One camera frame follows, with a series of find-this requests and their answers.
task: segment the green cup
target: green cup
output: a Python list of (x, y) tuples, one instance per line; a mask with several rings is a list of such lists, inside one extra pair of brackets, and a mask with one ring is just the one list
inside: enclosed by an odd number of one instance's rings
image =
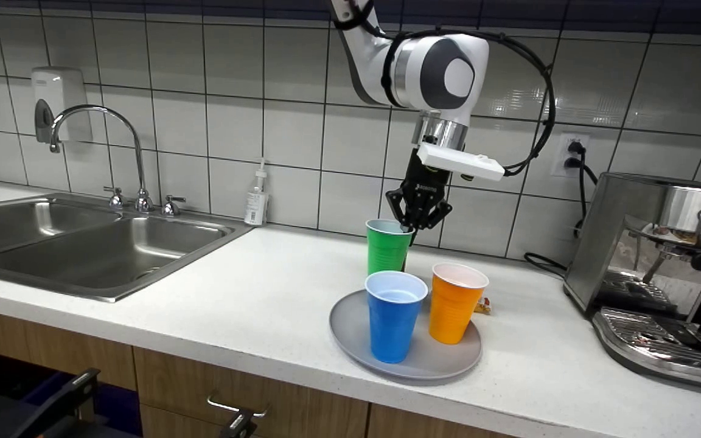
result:
[(368, 222), (368, 275), (403, 271), (412, 232), (391, 218)]

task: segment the orange cup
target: orange cup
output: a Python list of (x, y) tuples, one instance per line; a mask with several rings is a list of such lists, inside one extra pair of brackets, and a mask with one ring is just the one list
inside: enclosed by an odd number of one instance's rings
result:
[(430, 288), (428, 334), (456, 345), (464, 337), (490, 278), (469, 264), (443, 264), (432, 271)]

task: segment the electrical outlet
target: electrical outlet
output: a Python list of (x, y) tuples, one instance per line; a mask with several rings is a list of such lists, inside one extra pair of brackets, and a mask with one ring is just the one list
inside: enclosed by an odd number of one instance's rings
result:
[(560, 148), (557, 152), (552, 152), (549, 174), (569, 174), (572, 177), (577, 170), (565, 165), (565, 161), (574, 159), (574, 152), (569, 152), (569, 144), (579, 140), (585, 148), (589, 148), (591, 137), (563, 137), (563, 138), (566, 138), (566, 140), (557, 145)]

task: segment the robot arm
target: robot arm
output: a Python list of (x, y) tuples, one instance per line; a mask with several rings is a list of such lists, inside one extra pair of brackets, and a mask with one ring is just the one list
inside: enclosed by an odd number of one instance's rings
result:
[(450, 215), (450, 172), (499, 179), (504, 167), (464, 152), (473, 106), (485, 83), (490, 43), (469, 34), (387, 36), (372, 0), (330, 0), (335, 28), (352, 61), (355, 92), (364, 101), (420, 111), (414, 152), (400, 190), (387, 191), (408, 229), (430, 229)]

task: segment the drawer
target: drawer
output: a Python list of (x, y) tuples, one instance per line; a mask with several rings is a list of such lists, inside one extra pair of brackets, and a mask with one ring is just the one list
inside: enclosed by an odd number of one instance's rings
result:
[(0, 317), (0, 356), (70, 374), (98, 368), (101, 382), (136, 389), (131, 347), (122, 344)]
[(359, 438), (364, 436), (368, 404), (294, 385), (282, 385), (245, 373), (199, 364), (161, 353), (133, 351), (139, 398), (146, 406), (224, 425), (234, 413), (205, 404), (206, 393), (234, 406), (268, 412), (258, 436), (275, 438)]
[(174, 438), (174, 436), (217, 438), (219, 436), (217, 423), (162, 412), (159, 406), (140, 404), (139, 413), (140, 413), (144, 438)]
[(368, 438), (501, 438), (499, 432), (467, 427), (428, 415), (417, 415), (397, 408), (372, 406)]

